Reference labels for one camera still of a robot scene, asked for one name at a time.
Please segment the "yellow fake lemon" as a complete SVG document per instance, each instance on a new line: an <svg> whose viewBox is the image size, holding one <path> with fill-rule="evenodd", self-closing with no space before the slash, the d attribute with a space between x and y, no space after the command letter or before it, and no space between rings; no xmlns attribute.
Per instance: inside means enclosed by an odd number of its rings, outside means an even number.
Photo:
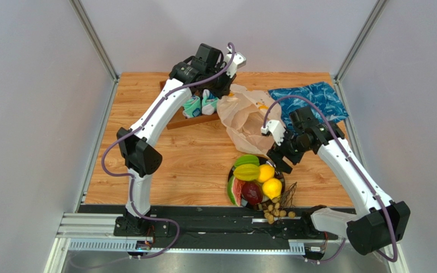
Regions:
<svg viewBox="0 0 437 273"><path fill-rule="evenodd" d="M259 169L259 175L256 180L259 183L265 183L268 180L274 178L275 176L275 168L269 164L260 165L258 169Z"/></svg>

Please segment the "yellow fake pear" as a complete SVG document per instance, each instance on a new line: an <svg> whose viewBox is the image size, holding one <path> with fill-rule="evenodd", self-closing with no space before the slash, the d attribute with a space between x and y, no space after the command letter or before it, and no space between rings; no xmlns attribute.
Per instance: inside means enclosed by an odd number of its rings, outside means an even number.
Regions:
<svg viewBox="0 0 437 273"><path fill-rule="evenodd" d="M271 200L279 197L282 191L282 182L276 178L271 178L262 184L262 191Z"/></svg>

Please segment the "yellow fake banana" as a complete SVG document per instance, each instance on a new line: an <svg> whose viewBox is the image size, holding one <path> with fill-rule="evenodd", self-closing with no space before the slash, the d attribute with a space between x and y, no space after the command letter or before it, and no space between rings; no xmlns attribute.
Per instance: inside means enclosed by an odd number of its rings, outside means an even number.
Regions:
<svg viewBox="0 0 437 273"><path fill-rule="evenodd" d="M259 178L259 166L255 164L243 164L236 167L233 171L235 178L242 181L254 181Z"/></svg>

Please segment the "translucent white plastic bag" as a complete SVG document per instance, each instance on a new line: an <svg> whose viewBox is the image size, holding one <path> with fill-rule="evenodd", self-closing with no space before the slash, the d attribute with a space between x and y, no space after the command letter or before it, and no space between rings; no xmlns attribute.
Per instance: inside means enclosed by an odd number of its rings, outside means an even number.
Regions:
<svg viewBox="0 0 437 273"><path fill-rule="evenodd" d="M233 84L228 96L218 100L217 113L236 150L265 156L272 147L272 137L263 136L261 127L274 100L267 91L247 90Z"/></svg>

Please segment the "dark red fake apple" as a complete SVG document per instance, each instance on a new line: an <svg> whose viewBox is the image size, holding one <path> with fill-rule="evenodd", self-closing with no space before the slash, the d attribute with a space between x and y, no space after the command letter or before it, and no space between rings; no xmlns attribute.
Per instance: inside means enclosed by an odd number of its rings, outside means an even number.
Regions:
<svg viewBox="0 0 437 273"><path fill-rule="evenodd" d="M246 182L241 189L241 194L250 205L260 204L263 200L261 187L253 182Z"/></svg>

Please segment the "fake watermelon slice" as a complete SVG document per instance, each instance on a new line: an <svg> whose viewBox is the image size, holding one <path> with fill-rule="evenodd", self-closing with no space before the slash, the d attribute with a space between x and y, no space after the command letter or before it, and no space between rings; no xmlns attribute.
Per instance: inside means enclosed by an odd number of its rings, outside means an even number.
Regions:
<svg viewBox="0 0 437 273"><path fill-rule="evenodd" d="M237 179L234 175L228 180L227 194L231 203L235 206L242 206L242 188L245 183L245 181Z"/></svg>

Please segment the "brown fake grapes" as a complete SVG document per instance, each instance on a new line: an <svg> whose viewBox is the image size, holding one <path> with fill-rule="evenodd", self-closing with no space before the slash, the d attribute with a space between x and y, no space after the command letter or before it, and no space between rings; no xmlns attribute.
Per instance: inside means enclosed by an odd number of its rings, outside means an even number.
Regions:
<svg viewBox="0 0 437 273"><path fill-rule="evenodd" d="M278 197L271 200L271 203L263 209L263 216L269 225L281 222L284 218L294 219L297 214L294 212L294 194L297 183L290 185Z"/></svg>

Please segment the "green fake starfruit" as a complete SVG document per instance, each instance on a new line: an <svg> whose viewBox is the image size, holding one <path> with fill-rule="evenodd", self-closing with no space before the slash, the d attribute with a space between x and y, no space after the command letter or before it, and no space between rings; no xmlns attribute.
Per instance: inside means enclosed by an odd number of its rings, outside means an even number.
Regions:
<svg viewBox="0 0 437 273"><path fill-rule="evenodd" d="M259 157L251 154L242 155L234 162L234 167L237 168L245 164L259 166L260 165Z"/></svg>

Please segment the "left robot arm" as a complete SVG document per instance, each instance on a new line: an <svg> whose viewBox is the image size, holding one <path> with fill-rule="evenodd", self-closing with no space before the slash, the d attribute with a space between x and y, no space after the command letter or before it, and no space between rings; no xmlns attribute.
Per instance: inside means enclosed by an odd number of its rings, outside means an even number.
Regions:
<svg viewBox="0 0 437 273"><path fill-rule="evenodd" d="M157 222L150 217L150 192L153 174L163 156L155 149L158 139L172 117L198 91L208 90L216 98L230 93L237 70L246 57L232 43L228 53L200 44L195 55L173 66L158 97L129 129L117 132L119 150L129 176L129 197L123 216L116 219L117 236L144 236Z"/></svg>

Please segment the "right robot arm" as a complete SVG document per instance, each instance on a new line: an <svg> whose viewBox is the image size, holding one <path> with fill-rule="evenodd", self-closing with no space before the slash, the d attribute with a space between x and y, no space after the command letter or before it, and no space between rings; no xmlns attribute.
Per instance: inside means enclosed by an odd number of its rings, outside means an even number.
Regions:
<svg viewBox="0 0 437 273"><path fill-rule="evenodd" d="M343 132L333 122L321 123L306 106L290 114L293 130L281 121L264 121L261 133L272 136L274 143L267 152L279 171L291 173L292 164L312 151L327 164L353 202L355 213L333 210L324 205L303 211L302 232L316 237L323 231L344 237L361 255L380 252L395 246L405 233L411 210L403 202L395 202L367 173L352 152Z"/></svg>

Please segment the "black rimmed beige plate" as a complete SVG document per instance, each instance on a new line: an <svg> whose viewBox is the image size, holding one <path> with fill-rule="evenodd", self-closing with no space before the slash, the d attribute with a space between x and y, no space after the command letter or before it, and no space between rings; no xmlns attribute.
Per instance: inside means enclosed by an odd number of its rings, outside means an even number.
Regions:
<svg viewBox="0 0 437 273"><path fill-rule="evenodd" d="M281 193L283 193L283 192L285 191L285 179L284 179L284 177L283 177L282 172L276 170L276 167L275 167L275 165L274 165L273 162L269 161L268 159L266 159L266 158L264 158L264 157L260 157L260 156L258 156L258 157L259 157L260 165L263 165L263 164L269 164L269 165L271 165L271 166L273 166L273 167L275 168L275 176L274 176L274 178L276 178L276 179L278 179L278 180L280 180L280 181L282 182L282 191L281 191ZM229 171L228 180L229 180L229 178L233 175L233 171L234 171L234 169L235 169L235 167L234 167L234 165L233 165L233 167L232 167L232 168L230 169L230 171ZM254 181L246 181L246 182L253 182L253 183L256 183L256 184L258 184L258 185L261 187L261 189L262 189L262 184L263 184L263 183L259 183L257 180L254 180ZM257 204L257 205L250 205L250 204L249 204L249 203L244 199L244 197L243 197L243 195L242 195L242 206L241 206L241 207L245 207L245 208L248 208L248 209L251 209L251 210L263 210L263 209L266 208L270 203L271 203L271 199L269 199L267 196L265 196L265 195L263 194L263 200L262 200L262 202L261 202L260 204Z"/></svg>

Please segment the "teal white sock bundle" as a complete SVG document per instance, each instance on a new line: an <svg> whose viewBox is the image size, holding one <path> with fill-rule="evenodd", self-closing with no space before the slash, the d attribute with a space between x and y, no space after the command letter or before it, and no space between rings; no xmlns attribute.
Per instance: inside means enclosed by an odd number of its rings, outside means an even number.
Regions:
<svg viewBox="0 0 437 273"><path fill-rule="evenodd" d="M214 96L208 89L201 94L193 95L183 105L182 114L185 118L195 118L201 115L212 115L217 111L219 99Z"/></svg>

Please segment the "brown wooden organizer tray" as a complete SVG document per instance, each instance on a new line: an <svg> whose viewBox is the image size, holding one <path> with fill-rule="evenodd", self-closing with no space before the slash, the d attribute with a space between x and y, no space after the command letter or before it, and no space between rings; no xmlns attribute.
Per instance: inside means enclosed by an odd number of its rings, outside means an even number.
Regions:
<svg viewBox="0 0 437 273"><path fill-rule="evenodd" d="M200 115L195 118L186 118L183 115L184 107L180 107L179 110L174 114L174 116L170 119L166 128L168 130L178 129L181 127L198 125L201 123L212 122L219 120L219 115L215 112L212 115Z"/></svg>

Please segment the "blue patterned cloth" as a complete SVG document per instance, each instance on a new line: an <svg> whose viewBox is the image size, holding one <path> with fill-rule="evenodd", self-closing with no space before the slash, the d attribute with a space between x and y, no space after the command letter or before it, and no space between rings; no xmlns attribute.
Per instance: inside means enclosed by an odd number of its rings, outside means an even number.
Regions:
<svg viewBox="0 0 437 273"><path fill-rule="evenodd" d="M339 123L349 117L346 108L333 87L324 81L303 87L271 89L268 93L274 100L291 95L302 96L315 104L325 117L334 123ZM281 119L283 123L289 130L292 130L290 113L309 104L300 99L290 97L279 102L279 105L281 106Z"/></svg>

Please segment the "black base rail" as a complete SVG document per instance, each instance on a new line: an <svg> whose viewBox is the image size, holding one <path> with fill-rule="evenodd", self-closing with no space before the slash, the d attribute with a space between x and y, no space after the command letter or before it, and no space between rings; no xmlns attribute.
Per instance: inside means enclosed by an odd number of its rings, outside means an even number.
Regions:
<svg viewBox="0 0 437 273"><path fill-rule="evenodd" d="M341 242L338 235L303 233L301 219L284 218L269 224L261 211L232 206L153 205L147 216L134 218L123 205L82 205L78 213L109 216L111 234L118 238L148 237L156 249L302 252L296 243L322 246Z"/></svg>

